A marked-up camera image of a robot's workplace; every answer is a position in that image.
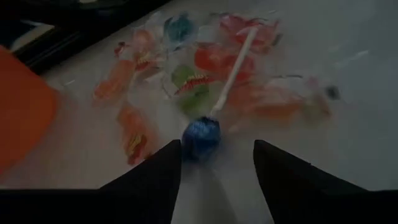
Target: orange bucket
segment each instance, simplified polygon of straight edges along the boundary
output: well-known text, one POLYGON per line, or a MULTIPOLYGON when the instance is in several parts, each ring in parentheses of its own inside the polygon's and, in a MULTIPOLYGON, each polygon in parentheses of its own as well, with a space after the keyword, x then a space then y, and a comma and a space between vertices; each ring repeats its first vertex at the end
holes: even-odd
POLYGON ((0 46, 0 174, 39 142, 56 109, 56 91, 0 46))

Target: orange object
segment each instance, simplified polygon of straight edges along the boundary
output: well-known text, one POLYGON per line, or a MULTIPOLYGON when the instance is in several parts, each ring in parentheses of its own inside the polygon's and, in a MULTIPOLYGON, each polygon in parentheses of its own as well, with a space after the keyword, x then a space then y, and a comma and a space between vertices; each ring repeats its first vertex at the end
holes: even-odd
POLYGON ((254 38, 251 50, 258 53, 267 53, 276 37, 276 29, 279 21, 266 24, 262 19, 245 20, 242 17, 227 14, 221 18, 220 27, 228 34, 229 38, 243 44, 250 28, 257 27, 258 32, 254 38))
POLYGON ((125 102, 117 121, 123 128, 123 148, 129 165, 136 165, 154 153, 157 135, 138 109, 125 102))
POLYGON ((112 68, 109 78, 102 81, 94 90, 94 103, 113 103, 120 99, 130 85, 135 71, 135 63, 130 60, 118 60, 112 68))
POLYGON ((136 52, 134 58, 137 59, 137 71, 143 71, 154 62, 150 59, 150 52, 155 47, 155 40, 145 29, 136 30, 132 37, 132 47, 136 52))
MULTIPOLYGON (((237 59, 237 54, 231 54, 219 45, 200 45, 195 52, 195 65, 203 70, 213 72, 217 80, 227 80, 237 59)), ((246 56, 236 76, 238 82, 248 80, 254 75, 253 58, 246 56)))
POLYGON ((57 110, 56 91, 0 46, 0 173, 39 142, 57 110))
POLYGON ((188 79, 181 88, 179 88, 174 95, 178 95, 181 92, 192 90, 197 85, 204 85, 214 82, 215 79, 211 77, 201 77, 201 78, 192 78, 188 79))
POLYGON ((247 84, 231 90, 228 104, 242 113, 288 121, 303 106, 303 99, 277 86, 247 84))

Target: white floor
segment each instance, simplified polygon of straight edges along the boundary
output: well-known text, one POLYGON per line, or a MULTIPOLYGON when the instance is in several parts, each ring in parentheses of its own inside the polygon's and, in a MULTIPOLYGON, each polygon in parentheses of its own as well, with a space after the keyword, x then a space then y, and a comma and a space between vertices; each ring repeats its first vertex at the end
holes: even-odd
MULTIPOLYGON (((330 102, 333 117, 320 126, 276 129, 262 123, 252 133, 230 133, 206 167, 184 167, 174 223, 272 223, 252 162, 252 144, 258 138, 365 189, 398 188, 398 3, 177 0, 161 9, 168 15, 182 10, 259 17, 276 10, 284 33, 284 69, 319 74, 339 87, 342 100, 330 102)), ((74 81, 66 91, 75 101, 69 101, 57 121, 61 131, 54 128, 52 136, 2 176, 1 185, 97 188, 128 170, 112 118, 115 112, 79 103, 109 70, 115 44, 130 34, 129 27, 121 29, 48 72, 46 79, 56 88, 74 81), (73 136, 66 134, 71 130, 73 136)), ((154 117, 161 125, 178 124, 163 140, 179 138, 183 123, 167 103, 158 106, 162 110, 154 117)))

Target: lollipop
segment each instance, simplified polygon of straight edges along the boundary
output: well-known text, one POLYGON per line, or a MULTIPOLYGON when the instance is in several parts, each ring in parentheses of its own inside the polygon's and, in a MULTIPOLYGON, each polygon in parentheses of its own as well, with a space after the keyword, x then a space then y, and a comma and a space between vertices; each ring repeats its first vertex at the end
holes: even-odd
POLYGON ((210 112, 209 116, 201 117, 188 125, 182 136, 183 158, 191 161, 199 161, 206 159, 217 147, 221 140, 220 124, 217 121, 216 114, 224 107, 239 69, 244 61, 251 43, 257 34, 257 28, 251 28, 242 49, 235 61, 233 69, 228 80, 221 91, 220 97, 216 105, 210 112))

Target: black object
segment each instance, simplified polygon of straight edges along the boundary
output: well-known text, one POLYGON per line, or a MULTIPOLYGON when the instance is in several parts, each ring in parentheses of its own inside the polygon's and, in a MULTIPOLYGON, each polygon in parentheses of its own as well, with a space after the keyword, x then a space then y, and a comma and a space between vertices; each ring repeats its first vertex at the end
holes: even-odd
MULTIPOLYGON (((98 190, 0 190, 0 219, 62 223, 170 223, 181 178, 174 140, 98 190)), ((397 191, 370 192, 265 141, 254 165, 275 224, 398 223, 397 191)))
POLYGON ((339 100, 340 93, 338 91, 337 86, 328 86, 326 87, 326 94, 329 96, 331 100, 339 100))
POLYGON ((253 157, 275 224, 398 223, 395 190, 369 192, 261 140, 253 157))
POLYGON ((0 190, 1 223, 170 223, 181 177, 181 145, 98 190, 0 190))
POLYGON ((80 4, 77 0, 5 0, 0 3, 0 19, 55 26, 14 52, 33 72, 41 74, 168 1, 98 0, 80 4))
POLYGON ((15 39, 33 29, 35 26, 20 21, 0 21, 0 44, 10 49, 15 39))

